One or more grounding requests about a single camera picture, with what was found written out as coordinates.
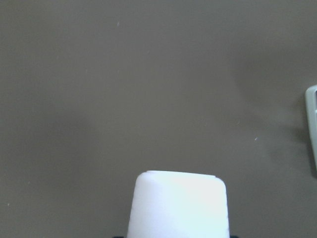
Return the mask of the pink cup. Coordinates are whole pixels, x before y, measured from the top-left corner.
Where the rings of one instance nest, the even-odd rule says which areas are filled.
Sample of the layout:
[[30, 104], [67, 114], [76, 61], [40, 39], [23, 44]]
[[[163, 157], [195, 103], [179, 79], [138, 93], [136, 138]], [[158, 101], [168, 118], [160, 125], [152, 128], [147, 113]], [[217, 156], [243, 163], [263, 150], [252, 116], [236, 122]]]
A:
[[138, 175], [129, 238], [228, 238], [225, 183], [212, 175], [146, 171]]

